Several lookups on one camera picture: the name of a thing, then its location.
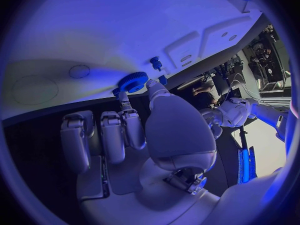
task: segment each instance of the white surface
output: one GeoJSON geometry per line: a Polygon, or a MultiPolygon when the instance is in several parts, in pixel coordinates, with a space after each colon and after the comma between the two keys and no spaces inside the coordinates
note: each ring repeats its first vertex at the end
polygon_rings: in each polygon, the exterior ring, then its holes
{"type": "MultiPolygon", "coordinates": [[[[112,97],[118,81],[133,72],[144,71],[151,79],[173,76],[235,45],[260,15],[255,8],[241,13],[228,0],[46,0],[26,21],[11,53],[2,93],[2,119],[112,97]],[[198,34],[188,45],[192,62],[175,66],[166,48],[191,33],[198,34]],[[163,64],[162,72],[149,62],[155,56],[163,64]],[[69,76],[76,65],[88,66],[89,75],[69,76]],[[32,75],[54,81],[57,96],[37,105],[17,103],[13,85],[32,75]]],[[[176,52],[184,54],[186,47],[176,52]]],[[[22,92],[32,91],[25,86],[22,92]]]]}
{"type": "MultiPolygon", "coordinates": [[[[285,143],[276,137],[275,128],[257,119],[245,126],[248,148],[254,146],[256,174],[263,177],[286,163],[285,143]]],[[[242,146],[239,131],[231,134],[242,146]]]]}

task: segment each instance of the person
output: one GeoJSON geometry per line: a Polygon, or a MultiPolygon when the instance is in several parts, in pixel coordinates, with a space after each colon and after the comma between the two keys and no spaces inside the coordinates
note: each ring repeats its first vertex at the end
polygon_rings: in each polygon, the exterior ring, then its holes
{"type": "Polygon", "coordinates": [[[200,93],[209,93],[210,95],[210,104],[215,105],[220,99],[220,95],[216,89],[213,79],[210,77],[206,82],[202,82],[201,86],[193,88],[192,94],[197,96],[200,93]]]}

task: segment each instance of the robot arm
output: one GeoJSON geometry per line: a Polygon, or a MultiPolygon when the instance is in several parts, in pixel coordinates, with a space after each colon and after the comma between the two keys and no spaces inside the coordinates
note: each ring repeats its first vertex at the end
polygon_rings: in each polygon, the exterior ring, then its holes
{"type": "Polygon", "coordinates": [[[222,134],[221,127],[236,128],[242,126],[247,118],[255,117],[269,124],[277,131],[277,138],[284,142],[288,113],[278,111],[271,106],[259,104],[253,98],[233,97],[223,102],[217,109],[200,110],[214,138],[217,139],[222,134]]]}

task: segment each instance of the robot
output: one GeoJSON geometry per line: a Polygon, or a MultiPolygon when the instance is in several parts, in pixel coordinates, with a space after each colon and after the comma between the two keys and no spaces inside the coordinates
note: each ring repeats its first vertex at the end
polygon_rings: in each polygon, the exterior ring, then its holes
{"type": "Polygon", "coordinates": [[[286,113],[241,98],[199,112],[159,82],[150,79],[146,87],[151,115],[145,132],[125,91],[118,93],[118,113],[64,116],[61,141],[69,167],[78,174],[80,207],[91,224],[212,224],[214,212],[234,197],[229,191],[219,202],[204,189],[221,127],[239,127],[257,117],[284,139],[286,113]]]}

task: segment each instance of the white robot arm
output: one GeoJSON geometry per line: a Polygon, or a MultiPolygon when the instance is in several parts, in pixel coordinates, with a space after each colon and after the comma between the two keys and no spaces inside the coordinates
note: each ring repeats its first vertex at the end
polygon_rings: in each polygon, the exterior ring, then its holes
{"type": "Polygon", "coordinates": [[[276,129],[277,138],[282,141],[285,140],[288,112],[259,104],[253,98],[232,97],[223,102],[218,108],[203,109],[200,110],[200,113],[205,118],[215,139],[222,134],[221,127],[240,127],[246,122],[247,118],[258,118],[276,129]]]}

